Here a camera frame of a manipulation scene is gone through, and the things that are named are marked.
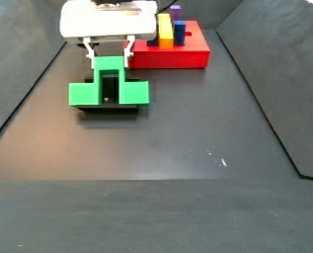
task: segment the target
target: purple block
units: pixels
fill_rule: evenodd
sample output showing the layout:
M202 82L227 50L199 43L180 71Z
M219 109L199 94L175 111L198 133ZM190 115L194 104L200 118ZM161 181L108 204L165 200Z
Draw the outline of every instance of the purple block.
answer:
M171 17L172 22L180 19L180 6L179 5L169 6L169 17Z

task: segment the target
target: red block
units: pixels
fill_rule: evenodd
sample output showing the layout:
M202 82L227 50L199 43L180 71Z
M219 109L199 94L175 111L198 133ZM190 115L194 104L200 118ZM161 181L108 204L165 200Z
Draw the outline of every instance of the red block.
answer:
M147 46L147 41L135 41L129 68L204 68L210 48L196 21L185 21L184 45L173 49Z

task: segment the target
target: blue block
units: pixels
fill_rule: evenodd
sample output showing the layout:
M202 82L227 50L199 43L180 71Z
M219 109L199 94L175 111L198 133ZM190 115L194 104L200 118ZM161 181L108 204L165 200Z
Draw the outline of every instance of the blue block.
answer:
M173 45L184 45L184 21L172 22Z
M156 37L151 41L147 41L147 46L157 46L157 22L156 22Z

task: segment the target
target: black floor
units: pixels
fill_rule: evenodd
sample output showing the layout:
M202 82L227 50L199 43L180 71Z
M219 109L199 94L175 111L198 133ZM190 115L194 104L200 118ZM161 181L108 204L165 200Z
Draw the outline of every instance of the black floor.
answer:
M129 72L152 83L135 115L67 106L63 49L0 134L0 252L313 252L313 181L206 37L206 70Z
M135 70L152 102L137 113L67 105L81 50L68 45L0 136L0 180L296 178L215 33L206 70Z

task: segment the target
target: gray surface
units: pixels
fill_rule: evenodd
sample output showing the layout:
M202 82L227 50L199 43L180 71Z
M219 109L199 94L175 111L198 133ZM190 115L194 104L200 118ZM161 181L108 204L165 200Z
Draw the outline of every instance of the gray surface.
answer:
M160 6L169 1L159 0ZM177 0L181 7L181 17L198 20L203 29L216 29L243 0Z
M313 182L0 183L0 252L313 253Z
M246 0L218 33L298 171L313 177L313 5Z
M61 47L59 2L0 0L0 126Z
M128 72L152 85L137 114L67 105L84 60L68 45L0 134L0 180L296 178L215 33L206 39L206 70Z

